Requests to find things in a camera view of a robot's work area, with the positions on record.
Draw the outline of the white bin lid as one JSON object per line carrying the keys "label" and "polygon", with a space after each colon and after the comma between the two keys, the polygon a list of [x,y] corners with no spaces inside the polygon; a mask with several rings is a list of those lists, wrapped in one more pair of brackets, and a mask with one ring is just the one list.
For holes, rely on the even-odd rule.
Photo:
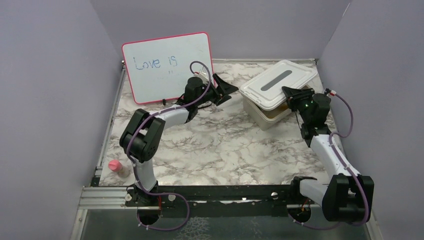
{"label": "white bin lid", "polygon": [[282,87],[300,89],[317,75],[314,68],[281,60],[244,83],[239,91],[261,109],[270,111],[286,100]]}

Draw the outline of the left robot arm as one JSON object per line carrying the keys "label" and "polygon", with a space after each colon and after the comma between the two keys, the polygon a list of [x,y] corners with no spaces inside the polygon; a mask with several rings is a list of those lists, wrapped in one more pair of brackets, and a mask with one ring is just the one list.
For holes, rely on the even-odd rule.
{"label": "left robot arm", "polygon": [[201,106],[210,102],[216,106],[231,99],[238,87],[225,82],[216,73],[204,82],[200,74],[190,77],[174,105],[157,112],[137,109],[124,129],[119,145],[131,161],[138,199],[144,205],[157,200],[157,179],[153,170],[153,156],[159,148],[164,130],[190,122]]}

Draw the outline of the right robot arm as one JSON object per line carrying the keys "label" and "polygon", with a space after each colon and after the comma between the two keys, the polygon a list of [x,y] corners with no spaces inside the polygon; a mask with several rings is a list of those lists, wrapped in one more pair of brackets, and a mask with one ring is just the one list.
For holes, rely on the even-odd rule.
{"label": "right robot arm", "polygon": [[[318,156],[329,176],[327,185],[313,177],[295,177],[288,190],[289,199],[296,204],[312,200],[321,207],[329,222],[353,226],[365,224],[371,216],[374,181],[355,169],[335,142],[335,136],[346,138],[351,134],[354,123],[352,108],[335,90],[328,88],[324,93],[316,93],[312,88],[283,86],[281,89],[288,108],[300,114],[303,121],[300,126],[302,139]],[[332,97],[339,98],[348,106],[351,125],[345,135],[331,131],[326,123]]]}

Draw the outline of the beige plastic bin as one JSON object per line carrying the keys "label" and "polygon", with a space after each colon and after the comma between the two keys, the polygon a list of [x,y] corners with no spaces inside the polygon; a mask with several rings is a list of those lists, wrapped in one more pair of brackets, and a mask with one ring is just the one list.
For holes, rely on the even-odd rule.
{"label": "beige plastic bin", "polygon": [[262,131],[268,130],[270,127],[292,113],[286,103],[282,103],[272,110],[264,110],[256,105],[253,101],[243,97],[242,104],[244,111]]}

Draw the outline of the pink framed whiteboard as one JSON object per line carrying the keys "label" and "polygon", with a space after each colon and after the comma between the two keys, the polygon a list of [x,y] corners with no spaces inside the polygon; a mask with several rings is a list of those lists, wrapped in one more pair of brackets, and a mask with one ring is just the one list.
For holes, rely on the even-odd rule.
{"label": "pink framed whiteboard", "polygon": [[176,99],[194,72],[214,71],[206,32],[127,42],[121,51],[138,105]]}

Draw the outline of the pink patterned cylinder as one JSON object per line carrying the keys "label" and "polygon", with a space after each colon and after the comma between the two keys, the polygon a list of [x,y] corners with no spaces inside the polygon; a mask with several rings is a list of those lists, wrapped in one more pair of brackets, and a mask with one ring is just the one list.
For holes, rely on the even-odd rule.
{"label": "pink patterned cylinder", "polygon": [[120,178],[127,178],[130,175],[130,170],[123,165],[119,160],[113,159],[108,163],[108,168]]}

